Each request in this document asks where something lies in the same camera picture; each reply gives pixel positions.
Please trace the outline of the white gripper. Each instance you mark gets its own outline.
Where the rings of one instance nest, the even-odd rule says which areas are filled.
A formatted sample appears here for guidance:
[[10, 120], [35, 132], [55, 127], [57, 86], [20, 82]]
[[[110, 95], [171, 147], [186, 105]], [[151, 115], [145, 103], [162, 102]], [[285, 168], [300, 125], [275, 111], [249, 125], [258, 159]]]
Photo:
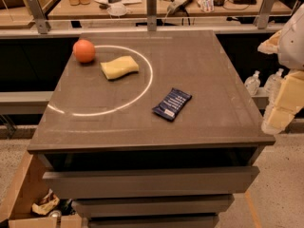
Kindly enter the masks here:
[[283, 131], [304, 107], [304, 4], [257, 50], [264, 54], [277, 54], [278, 61], [291, 70], [273, 84], [269, 104], [265, 109], [261, 130], [265, 134]]

